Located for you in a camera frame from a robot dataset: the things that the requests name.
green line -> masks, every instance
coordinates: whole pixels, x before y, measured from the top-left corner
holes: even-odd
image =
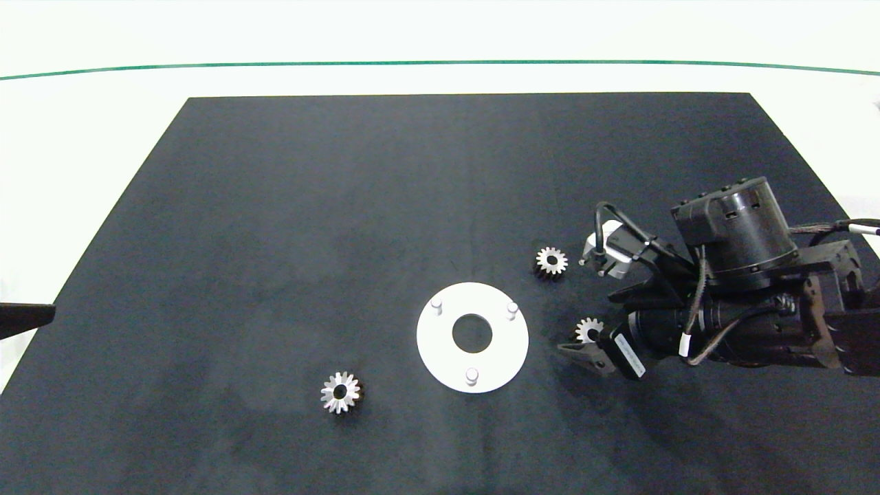
[[[877,70],[837,69],[809,65],[786,65],[783,63],[713,62],[705,60],[398,60],[398,61],[348,61],[348,62],[227,62],[227,63],[166,63],[157,65],[122,65],[95,69],[59,70],[0,76],[0,81],[12,79],[47,78],[92,72],[115,72],[117,70],[194,69],[205,67],[328,67],[340,65],[714,65],[722,67],[752,67],[759,69],[809,70],[834,72],[860,76],[880,76]]]

white disc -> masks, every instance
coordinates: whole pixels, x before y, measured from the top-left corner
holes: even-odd
[[[458,318],[476,314],[492,329],[480,352],[461,350],[452,338]],[[529,331],[519,306],[491,285],[450,285],[428,300],[416,329],[419,354],[446,387],[468,394],[489,392],[517,375],[529,350]]]

center hole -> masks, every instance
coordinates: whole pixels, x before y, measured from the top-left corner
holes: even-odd
[[[466,314],[452,325],[452,340],[464,352],[480,352],[492,343],[492,327],[477,314]]]
[[[333,398],[334,399],[342,399],[345,394],[348,393],[348,388],[345,385],[337,385],[336,388],[333,389]]]

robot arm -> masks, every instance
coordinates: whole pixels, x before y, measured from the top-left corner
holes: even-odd
[[[581,264],[623,278],[640,263],[650,277],[612,293],[623,316],[610,325],[585,321],[578,343],[558,346],[563,354],[634,380],[669,356],[690,366],[709,358],[880,376],[880,292],[862,286],[850,241],[819,243],[830,232],[877,233],[880,222],[789,229],[764,177],[684,201],[671,214],[693,261],[613,205],[598,205]],[[799,233],[815,234],[810,247],[795,244]]]

gear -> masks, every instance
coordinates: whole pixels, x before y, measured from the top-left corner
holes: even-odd
[[[355,401],[361,400],[363,394],[360,391],[355,375],[336,372],[335,376],[330,376],[330,381],[324,382],[321,402],[325,403],[324,409],[328,412],[348,412],[349,407],[355,407]]]
[[[568,258],[555,247],[545,247],[535,257],[535,273],[539,277],[557,279],[562,277]]]
[[[601,332],[604,328],[605,324],[596,318],[580,320],[575,329],[575,340],[581,344],[595,343],[598,339],[598,332]]]

